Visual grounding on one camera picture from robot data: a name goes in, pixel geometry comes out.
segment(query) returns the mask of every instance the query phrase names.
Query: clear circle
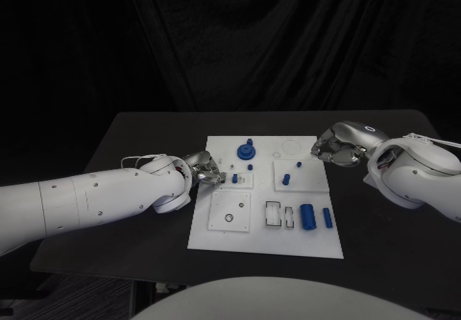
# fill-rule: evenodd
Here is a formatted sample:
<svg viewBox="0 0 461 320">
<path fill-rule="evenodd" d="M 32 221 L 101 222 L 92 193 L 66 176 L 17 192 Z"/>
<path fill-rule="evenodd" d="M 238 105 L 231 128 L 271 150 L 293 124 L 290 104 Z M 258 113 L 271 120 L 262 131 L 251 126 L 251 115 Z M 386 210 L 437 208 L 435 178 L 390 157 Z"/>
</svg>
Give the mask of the clear circle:
<svg viewBox="0 0 461 320">
<path fill-rule="evenodd" d="M 287 140 L 281 145 L 281 148 L 290 155 L 297 155 L 301 152 L 303 146 L 300 142 Z"/>
</svg>

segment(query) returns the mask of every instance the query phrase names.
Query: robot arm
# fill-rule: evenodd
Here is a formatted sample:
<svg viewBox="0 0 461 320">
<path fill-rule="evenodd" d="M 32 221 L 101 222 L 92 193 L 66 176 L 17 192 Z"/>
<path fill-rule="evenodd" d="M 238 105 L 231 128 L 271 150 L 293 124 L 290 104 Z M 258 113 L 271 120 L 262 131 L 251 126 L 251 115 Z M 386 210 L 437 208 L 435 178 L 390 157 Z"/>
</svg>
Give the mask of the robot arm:
<svg viewBox="0 0 461 320">
<path fill-rule="evenodd" d="M 461 162 L 432 141 L 461 147 L 415 134 L 389 139 L 378 129 L 344 121 L 323 134 L 311 154 L 343 167 L 357 165 L 366 157 L 365 182 L 392 202 L 409 209 L 428 203 L 450 219 L 461 222 Z M 329 145 L 333 152 L 323 153 L 323 145 Z"/>
<path fill-rule="evenodd" d="M 197 182 L 225 180 L 208 151 L 161 155 L 140 169 L 0 187 L 0 255 L 26 242 L 121 220 L 153 205 L 167 213 L 189 202 Z"/>
</svg>

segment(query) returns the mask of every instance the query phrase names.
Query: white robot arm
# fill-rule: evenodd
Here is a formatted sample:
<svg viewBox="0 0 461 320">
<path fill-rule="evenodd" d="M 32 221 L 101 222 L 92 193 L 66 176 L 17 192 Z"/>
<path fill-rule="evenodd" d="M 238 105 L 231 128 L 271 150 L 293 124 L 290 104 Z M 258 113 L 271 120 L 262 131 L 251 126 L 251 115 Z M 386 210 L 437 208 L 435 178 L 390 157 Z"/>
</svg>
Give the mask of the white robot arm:
<svg viewBox="0 0 461 320">
<path fill-rule="evenodd" d="M 29 241 L 137 215 L 150 205 L 157 213 L 177 210 L 197 182 L 225 178 L 202 151 L 183 159 L 156 156 L 140 169 L 0 187 L 0 255 Z"/>
<path fill-rule="evenodd" d="M 365 182 L 405 208 L 429 204 L 450 219 L 461 222 L 461 162 L 434 141 L 461 147 L 411 133 L 390 139 L 380 130 L 362 123 L 343 121 L 321 135 L 311 154 L 326 162 L 353 167 L 366 157 Z M 323 152 L 329 145 L 333 152 Z"/>
</svg>

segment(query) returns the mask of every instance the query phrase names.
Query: dark backdrop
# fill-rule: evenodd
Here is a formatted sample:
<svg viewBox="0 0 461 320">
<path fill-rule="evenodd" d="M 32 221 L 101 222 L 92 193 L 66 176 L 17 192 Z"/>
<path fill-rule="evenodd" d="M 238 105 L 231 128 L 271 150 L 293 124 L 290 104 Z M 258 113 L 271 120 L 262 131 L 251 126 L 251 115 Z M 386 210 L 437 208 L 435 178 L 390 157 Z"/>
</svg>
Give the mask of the dark backdrop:
<svg viewBox="0 0 461 320">
<path fill-rule="evenodd" d="M 79 174 L 121 111 L 418 109 L 460 141 L 460 13 L 458 0 L 3 0 L 0 185 Z"/>
</svg>

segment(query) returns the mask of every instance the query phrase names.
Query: black table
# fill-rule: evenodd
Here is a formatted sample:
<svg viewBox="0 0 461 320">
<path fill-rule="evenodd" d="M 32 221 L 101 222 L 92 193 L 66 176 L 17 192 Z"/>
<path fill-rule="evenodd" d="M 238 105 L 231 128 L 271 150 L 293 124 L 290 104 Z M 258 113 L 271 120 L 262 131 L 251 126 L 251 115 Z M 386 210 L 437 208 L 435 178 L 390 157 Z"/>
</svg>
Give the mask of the black table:
<svg viewBox="0 0 461 320">
<path fill-rule="evenodd" d="M 390 137 L 437 137 L 416 111 L 121 113 L 85 172 L 120 168 L 130 155 L 200 151 L 209 135 L 320 135 L 360 121 Z M 461 310 L 461 225 L 435 209 L 398 207 L 362 182 L 366 165 L 326 164 L 344 260 L 187 249 L 195 198 L 182 210 L 138 216 L 48 238 L 35 271 L 196 285 L 242 276 L 326 282 L 406 305 Z"/>
</svg>

